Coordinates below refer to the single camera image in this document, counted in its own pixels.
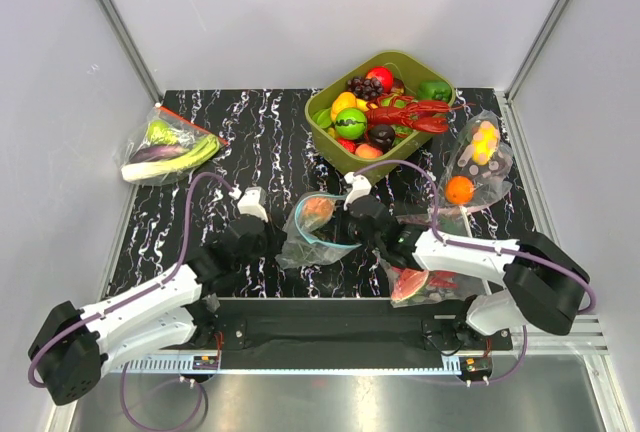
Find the dark brown fake fruit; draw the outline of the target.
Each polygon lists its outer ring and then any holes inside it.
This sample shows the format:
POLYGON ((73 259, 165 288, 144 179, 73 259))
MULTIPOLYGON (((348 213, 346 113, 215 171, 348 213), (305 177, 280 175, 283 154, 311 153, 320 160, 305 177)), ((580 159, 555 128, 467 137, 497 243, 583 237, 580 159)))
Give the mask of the dark brown fake fruit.
POLYGON ((375 125, 367 131, 368 142, 384 153, 393 147, 395 138, 395 130, 387 124, 375 125))

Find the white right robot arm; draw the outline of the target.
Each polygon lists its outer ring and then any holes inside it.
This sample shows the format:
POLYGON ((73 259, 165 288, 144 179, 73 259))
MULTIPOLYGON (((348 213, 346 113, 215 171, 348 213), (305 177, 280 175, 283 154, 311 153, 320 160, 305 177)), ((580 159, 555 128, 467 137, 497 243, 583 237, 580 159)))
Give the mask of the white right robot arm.
POLYGON ((374 248, 400 269, 453 272, 499 285, 478 295, 454 323, 454 336, 476 348, 502 329, 532 325, 566 336, 593 295, 587 272, 546 235, 529 232, 520 239, 488 240, 442 233, 434 226, 402 224, 373 196, 345 206, 346 234, 374 248))

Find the green fake melon ball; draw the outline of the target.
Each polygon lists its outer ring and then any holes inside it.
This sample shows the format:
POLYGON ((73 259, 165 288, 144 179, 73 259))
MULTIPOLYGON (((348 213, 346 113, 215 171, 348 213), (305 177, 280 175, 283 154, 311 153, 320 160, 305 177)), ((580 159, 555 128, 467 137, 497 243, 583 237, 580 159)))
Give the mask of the green fake melon ball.
POLYGON ((366 131, 368 121, 365 114, 359 109, 347 108, 338 113, 334 126, 340 137, 357 140, 366 131))

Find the orange netted fake fruit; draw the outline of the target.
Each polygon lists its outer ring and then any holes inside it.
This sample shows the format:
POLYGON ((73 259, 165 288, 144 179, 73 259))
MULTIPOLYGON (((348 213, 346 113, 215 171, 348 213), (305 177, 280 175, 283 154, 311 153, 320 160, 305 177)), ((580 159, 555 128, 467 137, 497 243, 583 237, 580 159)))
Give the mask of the orange netted fake fruit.
POLYGON ((335 201, 325 196, 310 196, 302 204, 299 224, 306 230, 315 230, 328 223, 335 210, 335 201))

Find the blue zip top bag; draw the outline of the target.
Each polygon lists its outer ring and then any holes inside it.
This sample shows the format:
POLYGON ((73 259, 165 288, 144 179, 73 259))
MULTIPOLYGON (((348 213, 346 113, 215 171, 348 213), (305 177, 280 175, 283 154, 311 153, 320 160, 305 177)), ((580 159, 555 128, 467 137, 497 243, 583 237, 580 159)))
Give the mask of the blue zip top bag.
POLYGON ((286 239, 276 256, 276 262, 282 269, 331 265, 360 247, 359 243, 349 241, 341 231, 345 197, 327 192, 308 192, 298 200, 285 224, 286 239), (331 220, 311 231, 299 224, 302 204, 310 196, 325 196, 335 201, 331 220))

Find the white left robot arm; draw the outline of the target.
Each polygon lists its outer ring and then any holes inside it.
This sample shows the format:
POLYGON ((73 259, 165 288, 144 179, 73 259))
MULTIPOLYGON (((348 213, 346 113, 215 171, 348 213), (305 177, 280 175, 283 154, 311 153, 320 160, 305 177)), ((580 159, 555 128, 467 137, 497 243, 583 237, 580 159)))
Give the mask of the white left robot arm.
POLYGON ((268 220, 243 214, 213 243, 124 293, 83 307, 56 305, 28 349, 29 383, 67 405, 139 355, 187 342, 208 346, 216 324, 196 313, 197 303, 232 288, 239 270, 272 243, 268 220))

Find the yellow-orange fake fruit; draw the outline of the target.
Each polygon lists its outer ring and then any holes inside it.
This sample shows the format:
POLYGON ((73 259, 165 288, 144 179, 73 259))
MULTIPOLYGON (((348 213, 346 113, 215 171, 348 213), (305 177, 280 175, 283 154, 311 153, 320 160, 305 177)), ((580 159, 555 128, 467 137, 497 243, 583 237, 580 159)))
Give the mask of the yellow-orange fake fruit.
POLYGON ((357 97, 352 92, 342 92, 331 105, 331 121, 335 122, 338 114, 345 109, 355 108, 357 97))

